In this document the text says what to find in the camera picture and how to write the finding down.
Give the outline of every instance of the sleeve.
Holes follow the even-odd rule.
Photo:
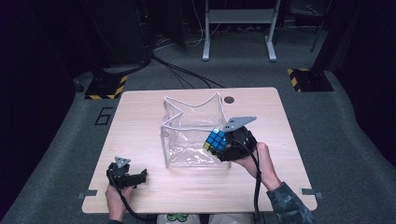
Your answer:
[[[285,182],[277,189],[267,191],[267,195],[280,224],[315,223],[312,213]]]
[[[107,224],[123,224],[123,222],[120,222],[120,221],[117,221],[117,220],[109,220],[108,222],[107,222]]]

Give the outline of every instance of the round hole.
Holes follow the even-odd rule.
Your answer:
[[[234,99],[233,99],[232,96],[226,96],[226,97],[224,97],[224,102],[227,103],[227,104],[232,104],[233,101],[234,101]]]

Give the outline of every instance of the wooden table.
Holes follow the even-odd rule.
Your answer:
[[[89,189],[96,196],[86,196],[85,213],[108,213],[105,191],[106,169],[115,157],[131,159],[129,174],[148,169],[147,182],[134,189],[131,207],[136,213],[251,213],[255,179],[236,163],[222,167],[165,168],[160,127],[164,109],[163,97],[198,105],[215,92],[222,98],[232,96],[232,104],[224,103],[226,118],[257,116],[246,127],[258,141],[269,148],[281,180],[286,181],[305,205],[314,210],[317,201],[305,196],[300,188],[310,189],[300,153],[296,146],[283,105],[274,88],[204,89],[171,91],[126,91],[108,132]],[[272,211],[262,186],[259,207]]]

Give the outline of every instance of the clear plastic container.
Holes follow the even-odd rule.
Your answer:
[[[163,105],[161,139],[166,167],[231,167],[229,161],[221,162],[203,148],[212,130],[227,123],[218,92],[199,105],[165,96]]]

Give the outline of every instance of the human hand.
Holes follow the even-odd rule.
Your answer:
[[[268,146],[265,143],[257,143],[256,150],[253,152],[253,156],[257,159],[257,155],[259,155],[260,171],[262,172],[262,183],[270,191],[278,188],[281,184],[281,181],[279,180],[279,177],[277,177]],[[245,167],[247,171],[256,178],[257,167],[254,163],[254,160],[250,156],[233,162]]]
[[[127,202],[129,202],[129,200],[131,199],[131,193],[133,189],[134,187],[128,187],[121,190],[121,193],[125,197]],[[120,198],[119,193],[113,186],[108,185],[105,195],[107,200],[109,219],[122,221],[126,208]]]

